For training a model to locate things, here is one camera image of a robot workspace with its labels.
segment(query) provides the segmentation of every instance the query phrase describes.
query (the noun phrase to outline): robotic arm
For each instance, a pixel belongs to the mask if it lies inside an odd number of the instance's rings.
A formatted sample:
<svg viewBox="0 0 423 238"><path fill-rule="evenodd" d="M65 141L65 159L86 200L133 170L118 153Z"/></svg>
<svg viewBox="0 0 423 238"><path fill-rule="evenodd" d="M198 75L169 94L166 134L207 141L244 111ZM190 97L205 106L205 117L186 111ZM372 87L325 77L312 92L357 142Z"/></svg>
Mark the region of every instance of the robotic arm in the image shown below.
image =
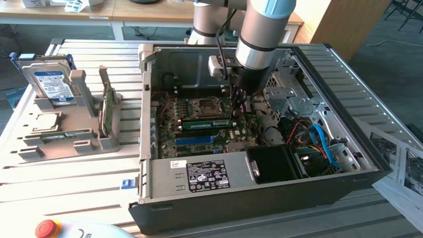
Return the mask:
<svg viewBox="0 0 423 238"><path fill-rule="evenodd" d="M297 0L191 0L195 1L194 33L189 44L217 44L217 32L233 9L229 29L241 30L236 60L210 58L213 76L222 76L228 65L234 111L260 89L272 65Z"/></svg>

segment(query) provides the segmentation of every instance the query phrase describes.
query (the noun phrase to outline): circuit board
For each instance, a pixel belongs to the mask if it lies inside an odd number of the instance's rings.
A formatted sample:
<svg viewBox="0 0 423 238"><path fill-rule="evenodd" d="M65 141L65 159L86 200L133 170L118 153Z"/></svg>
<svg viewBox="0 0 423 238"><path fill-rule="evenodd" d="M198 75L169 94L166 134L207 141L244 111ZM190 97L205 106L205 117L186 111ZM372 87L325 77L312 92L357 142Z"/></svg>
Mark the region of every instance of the circuit board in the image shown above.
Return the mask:
<svg viewBox="0 0 423 238"><path fill-rule="evenodd" d="M230 119L228 96L181 99L162 93L153 106L158 106L159 159L237 152L258 145L260 122L254 115Z"/></svg>

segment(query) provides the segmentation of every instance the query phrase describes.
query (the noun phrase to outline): gray carpet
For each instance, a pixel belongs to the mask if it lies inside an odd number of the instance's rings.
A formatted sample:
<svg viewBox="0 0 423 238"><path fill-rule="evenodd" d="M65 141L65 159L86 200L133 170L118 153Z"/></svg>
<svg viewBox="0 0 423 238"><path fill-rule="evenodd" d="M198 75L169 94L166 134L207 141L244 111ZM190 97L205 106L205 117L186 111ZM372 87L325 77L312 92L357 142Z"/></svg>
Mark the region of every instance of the gray carpet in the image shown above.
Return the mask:
<svg viewBox="0 0 423 238"><path fill-rule="evenodd" d="M423 34L418 34L422 22L412 20L401 32L397 29L406 19L400 13L394 13L388 21L382 16L364 46L357 52L350 64L364 78L374 92L382 98L390 109L405 123L414 123L423 129L421 117L423 115L423 47L409 46L398 43L376 44L382 40L398 40L416 44L423 44ZM149 27L142 32L150 36L155 31ZM43 26L19 25L19 41L23 52L43 54L53 38L113 40L111 27L98 26ZM146 40L146 37L135 36L133 28L125 28L127 40ZM151 40L183 40L186 28L159 28ZM0 59L0 90L27 85L27 81L13 67L9 59ZM3 131L13 114L5 96L0 93L0 131Z"/></svg>

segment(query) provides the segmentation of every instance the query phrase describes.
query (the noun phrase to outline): power supply label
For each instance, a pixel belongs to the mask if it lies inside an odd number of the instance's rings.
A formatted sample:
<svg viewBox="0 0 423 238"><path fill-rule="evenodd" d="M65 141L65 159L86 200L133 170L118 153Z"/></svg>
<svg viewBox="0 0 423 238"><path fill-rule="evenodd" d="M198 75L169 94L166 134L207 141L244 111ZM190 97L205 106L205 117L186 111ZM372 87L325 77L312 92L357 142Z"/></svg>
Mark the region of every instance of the power supply label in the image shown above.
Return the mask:
<svg viewBox="0 0 423 238"><path fill-rule="evenodd" d="M45 89L46 96L57 102L69 102L74 99L71 87L63 82L66 78L61 71L35 72L39 85Z"/></svg>
<svg viewBox="0 0 423 238"><path fill-rule="evenodd" d="M191 192L232 187L225 160L187 164L187 174Z"/></svg>

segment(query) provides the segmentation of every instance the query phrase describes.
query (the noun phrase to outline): slotted aluminum table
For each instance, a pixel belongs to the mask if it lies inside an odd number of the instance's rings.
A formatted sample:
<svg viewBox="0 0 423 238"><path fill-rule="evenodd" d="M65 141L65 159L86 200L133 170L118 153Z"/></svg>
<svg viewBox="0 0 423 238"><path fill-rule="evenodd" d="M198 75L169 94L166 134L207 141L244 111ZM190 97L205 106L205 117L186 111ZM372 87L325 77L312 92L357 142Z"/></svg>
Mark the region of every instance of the slotted aluminum table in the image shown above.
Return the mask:
<svg viewBox="0 0 423 238"><path fill-rule="evenodd" d="M122 149L125 155L101 154L37 163L7 156L7 142L26 124L35 97L27 88L0 138L0 213L17 211L114 224L143 237L127 208L121 207L123 179L138 175L139 119L143 82L138 47L146 41L65 40L50 45L46 55L73 54L77 67L87 72L94 94L103 92L99 65L123 95ZM352 115L401 140L422 148L348 64L324 45L301 45ZM356 191L332 206L322 206L245 221L190 229L154 237L423 237L374 188Z"/></svg>

